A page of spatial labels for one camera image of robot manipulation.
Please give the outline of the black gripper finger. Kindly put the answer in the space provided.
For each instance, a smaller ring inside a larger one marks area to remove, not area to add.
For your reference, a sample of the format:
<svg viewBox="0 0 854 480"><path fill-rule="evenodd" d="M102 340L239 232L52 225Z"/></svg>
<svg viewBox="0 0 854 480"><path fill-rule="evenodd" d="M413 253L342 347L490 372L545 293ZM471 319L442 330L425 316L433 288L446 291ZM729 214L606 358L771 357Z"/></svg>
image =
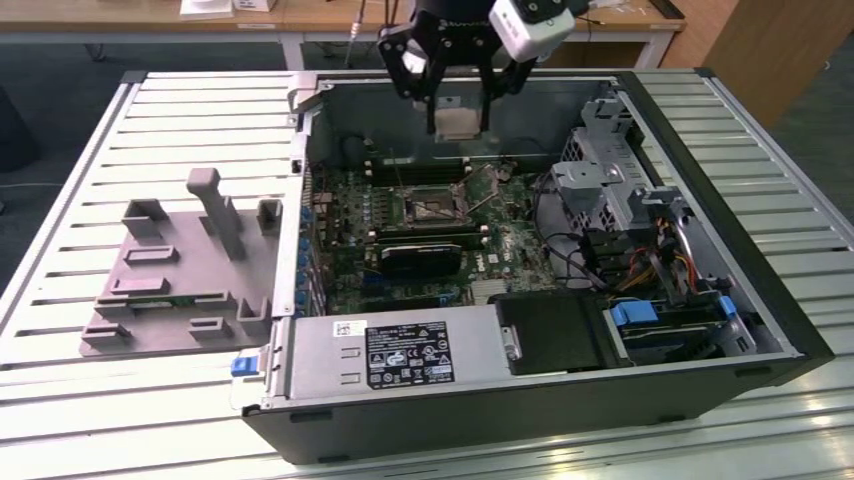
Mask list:
<svg viewBox="0 0 854 480"><path fill-rule="evenodd" d="M477 68L481 77L481 123L479 131L490 129L491 103L505 95L515 95L522 91L530 73L537 63L537 59L530 59L522 63L510 60L501 72L493 68L493 56L497 48L478 46Z"/></svg>
<svg viewBox="0 0 854 480"><path fill-rule="evenodd" d="M423 57L419 72L407 66L406 59L417 57L411 46L418 48ZM437 132L437 91L443 79L443 38L427 24L401 25L384 31L379 52L399 97L426 106L427 133L433 135Z"/></svg>

